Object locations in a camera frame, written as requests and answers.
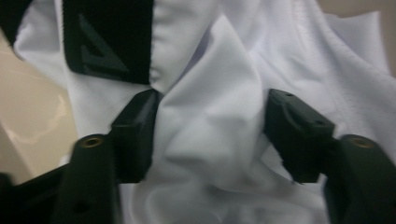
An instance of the garment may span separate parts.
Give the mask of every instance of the garment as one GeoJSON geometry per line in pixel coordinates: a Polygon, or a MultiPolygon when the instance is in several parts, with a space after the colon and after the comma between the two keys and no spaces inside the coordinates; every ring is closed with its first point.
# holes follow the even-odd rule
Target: garment
{"type": "MultiPolygon", "coordinates": [[[[153,164],[121,187],[125,223],[328,223],[320,185],[290,183],[262,133],[271,88],[378,142],[396,162],[396,81],[378,14],[339,19],[312,0],[154,4],[150,87],[161,92],[153,164]]],[[[67,88],[78,134],[106,133],[149,88],[71,72],[62,1],[35,0],[16,53],[67,88]]]]}

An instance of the clothing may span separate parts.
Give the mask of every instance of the clothing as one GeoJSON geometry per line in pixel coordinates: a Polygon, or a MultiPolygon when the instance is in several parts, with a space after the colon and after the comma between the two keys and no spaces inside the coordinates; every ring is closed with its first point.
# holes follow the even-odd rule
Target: clothing
{"type": "Polygon", "coordinates": [[[71,72],[62,15],[61,0],[34,0],[14,49],[67,88],[80,136],[107,133],[149,86],[164,95],[147,178],[121,187],[125,223],[329,223],[320,185],[292,185],[262,133],[271,88],[334,122],[335,137],[371,138],[396,162],[396,80],[377,13],[340,19],[312,0],[157,0],[149,86],[71,72]]]}

